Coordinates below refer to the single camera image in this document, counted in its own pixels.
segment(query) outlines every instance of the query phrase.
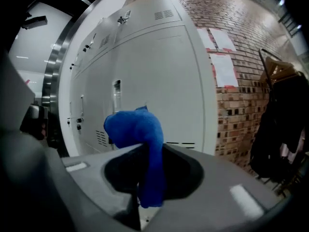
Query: blue cloth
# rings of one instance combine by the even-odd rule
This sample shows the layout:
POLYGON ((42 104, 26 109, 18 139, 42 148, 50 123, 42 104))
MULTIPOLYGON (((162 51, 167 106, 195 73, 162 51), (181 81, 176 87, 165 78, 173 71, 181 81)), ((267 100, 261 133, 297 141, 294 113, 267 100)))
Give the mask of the blue cloth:
POLYGON ((139 143, 149 146, 149 167, 139 183, 138 197, 143 208, 162 206, 166 179, 162 162, 163 132, 159 120, 145 106, 108 116, 104 129, 118 148, 139 143))

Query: light fixture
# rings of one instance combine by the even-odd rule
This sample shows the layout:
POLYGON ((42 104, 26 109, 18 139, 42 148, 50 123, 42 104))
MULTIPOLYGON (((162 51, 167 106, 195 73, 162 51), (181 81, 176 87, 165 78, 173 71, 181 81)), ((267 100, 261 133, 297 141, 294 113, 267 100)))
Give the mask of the light fixture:
POLYGON ((279 2, 279 6, 284 5, 284 2, 285 2, 285 0, 280 0, 280 2, 279 2))

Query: locker vent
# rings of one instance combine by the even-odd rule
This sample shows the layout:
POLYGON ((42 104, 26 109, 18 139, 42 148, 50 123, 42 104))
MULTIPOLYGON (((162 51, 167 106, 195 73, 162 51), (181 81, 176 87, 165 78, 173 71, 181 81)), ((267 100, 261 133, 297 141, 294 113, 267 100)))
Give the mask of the locker vent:
POLYGON ((164 11, 164 17, 171 17, 174 16, 172 10, 165 10, 164 11))
POLYGON ((185 147, 187 149, 195 149, 195 143, 177 143, 177 142, 166 142, 166 143, 170 145, 185 147))
POLYGON ((98 144, 107 147, 107 142, 105 138, 105 133, 102 131, 96 130, 98 144))
POLYGON ((103 40, 101 41, 100 47, 99 49, 104 46, 105 44, 108 43, 108 41, 110 40, 110 35, 107 35, 105 38, 103 38, 103 40))
POLYGON ((158 19, 162 19, 163 18, 163 13, 162 12, 157 12, 154 14, 154 19, 158 20, 158 19))

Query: gray locker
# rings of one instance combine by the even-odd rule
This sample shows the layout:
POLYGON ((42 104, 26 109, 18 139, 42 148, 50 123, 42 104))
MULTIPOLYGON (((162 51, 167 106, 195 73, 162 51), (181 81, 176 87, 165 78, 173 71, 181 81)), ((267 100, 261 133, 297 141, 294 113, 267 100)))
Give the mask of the gray locker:
MULTIPOLYGON (((91 47, 81 71, 72 78, 84 85, 84 120, 80 133, 75 133, 80 154, 112 150, 103 123, 114 112, 117 80, 121 80, 121 110, 146 104, 160 120, 166 143, 214 154, 217 106, 211 65, 194 24, 177 0, 132 3, 105 18, 83 44, 87 41, 91 47), (127 21, 118 23, 128 12, 127 21)), ((74 100, 80 93, 71 89, 71 105, 78 104, 74 100)))

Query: blue object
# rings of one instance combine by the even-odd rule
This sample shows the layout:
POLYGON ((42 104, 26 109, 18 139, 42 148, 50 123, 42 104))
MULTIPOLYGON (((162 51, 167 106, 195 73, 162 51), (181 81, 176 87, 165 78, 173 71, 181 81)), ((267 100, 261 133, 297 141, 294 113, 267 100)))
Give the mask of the blue object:
POLYGON ((143 208, 161 207, 167 187, 162 162, 163 132, 159 120, 145 106, 108 116, 104 129, 118 148, 139 143, 149 146, 149 167, 144 180, 139 183, 138 197, 143 208))

